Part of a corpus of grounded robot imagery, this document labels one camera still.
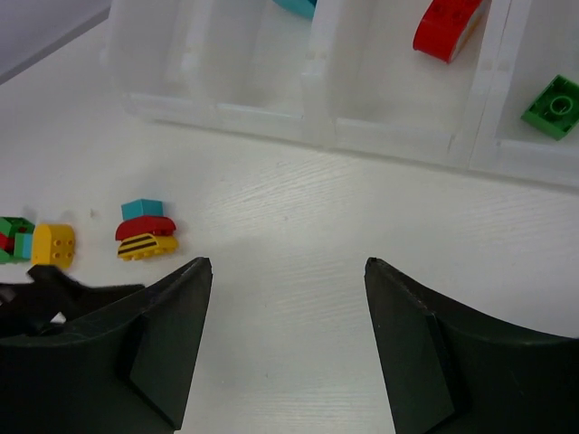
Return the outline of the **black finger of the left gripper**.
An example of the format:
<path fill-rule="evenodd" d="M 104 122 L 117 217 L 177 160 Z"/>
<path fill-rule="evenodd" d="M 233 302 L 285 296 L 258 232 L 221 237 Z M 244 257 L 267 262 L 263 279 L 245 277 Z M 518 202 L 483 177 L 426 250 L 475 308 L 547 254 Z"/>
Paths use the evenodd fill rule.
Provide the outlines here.
<path fill-rule="evenodd" d="M 67 322 L 128 297 L 142 284 L 90 287 L 71 278 L 56 266 L 35 265 L 28 283 L 1 284 L 1 333 L 46 335 L 59 314 Z"/>

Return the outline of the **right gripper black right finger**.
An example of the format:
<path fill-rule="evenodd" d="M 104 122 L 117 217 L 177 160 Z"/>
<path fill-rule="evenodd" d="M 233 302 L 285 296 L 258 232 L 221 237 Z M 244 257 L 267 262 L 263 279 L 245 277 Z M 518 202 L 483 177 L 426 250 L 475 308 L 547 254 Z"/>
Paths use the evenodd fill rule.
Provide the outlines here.
<path fill-rule="evenodd" d="M 398 433 L 575 433 L 578 342 L 486 315 L 378 258 L 365 290 Z"/>

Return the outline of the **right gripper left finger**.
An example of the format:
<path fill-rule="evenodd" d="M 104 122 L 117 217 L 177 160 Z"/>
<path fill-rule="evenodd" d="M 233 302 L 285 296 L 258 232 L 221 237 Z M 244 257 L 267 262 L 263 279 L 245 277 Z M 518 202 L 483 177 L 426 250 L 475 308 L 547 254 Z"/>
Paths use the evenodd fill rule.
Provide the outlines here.
<path fill-rule="evenodd" d="M 158 282 L 46 335 L 1 333 L 4 433 L 173 433 L 182 428 L 212 265 Z"/>

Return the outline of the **yellow rounded lego brick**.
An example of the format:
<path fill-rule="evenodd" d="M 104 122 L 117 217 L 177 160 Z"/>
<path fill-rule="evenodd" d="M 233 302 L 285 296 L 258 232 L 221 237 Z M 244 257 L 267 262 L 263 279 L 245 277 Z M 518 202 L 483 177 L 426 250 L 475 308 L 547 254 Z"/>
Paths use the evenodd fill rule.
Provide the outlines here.
<path fill-rule="evenodd" d="M 31 262 L 67 269 L 73 262 L 75 246 L 75 232 L 69 224 L 41 223 L 33 232 Z"/>

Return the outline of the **burger printed lego stack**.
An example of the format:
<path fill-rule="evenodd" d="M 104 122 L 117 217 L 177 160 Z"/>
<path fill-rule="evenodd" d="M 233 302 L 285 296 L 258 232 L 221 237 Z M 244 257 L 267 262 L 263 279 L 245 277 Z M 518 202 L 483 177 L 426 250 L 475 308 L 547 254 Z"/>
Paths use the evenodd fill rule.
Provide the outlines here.
<path fill-rule="evenodd" d="M 123 203 L 121 216 L 122 222 L 115 232 L 119 259 L 151 259 L 178 249 L 176 223 L 166 216 L 162 201 L 137 199 Z"/>

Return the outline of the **small green lego brick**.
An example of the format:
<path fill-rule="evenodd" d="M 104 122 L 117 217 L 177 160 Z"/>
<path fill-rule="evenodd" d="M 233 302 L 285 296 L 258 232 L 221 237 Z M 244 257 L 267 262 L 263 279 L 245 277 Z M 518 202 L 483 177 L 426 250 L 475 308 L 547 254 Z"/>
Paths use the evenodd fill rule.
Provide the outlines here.
<path fill-rule="evenodd" d="M 556 75 L 521 119 L 556 141 L 563 139 L 578 125 L 578 84 Z"/>

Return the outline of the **red rounded lego brick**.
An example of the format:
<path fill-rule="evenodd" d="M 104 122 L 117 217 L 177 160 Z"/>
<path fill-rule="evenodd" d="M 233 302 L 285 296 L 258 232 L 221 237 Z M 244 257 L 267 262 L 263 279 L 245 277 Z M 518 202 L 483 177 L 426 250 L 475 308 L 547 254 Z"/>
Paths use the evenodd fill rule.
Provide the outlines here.
<path fill-rule="evenodd" d="M 452 63 L 488 7 L 484 0 L 433 0 L 416 29 L 413 49 Z"/>

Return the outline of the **teal green printed lego brick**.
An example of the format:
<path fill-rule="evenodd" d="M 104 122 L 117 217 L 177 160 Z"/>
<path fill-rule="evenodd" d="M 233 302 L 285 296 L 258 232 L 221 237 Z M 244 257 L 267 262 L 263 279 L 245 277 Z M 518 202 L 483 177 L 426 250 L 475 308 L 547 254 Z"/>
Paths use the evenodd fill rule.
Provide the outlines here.
<path fill-rule="evenodd" d="M 311 20 L 314 17 L 317 0 L 273 0 L 284 10 Z"/>

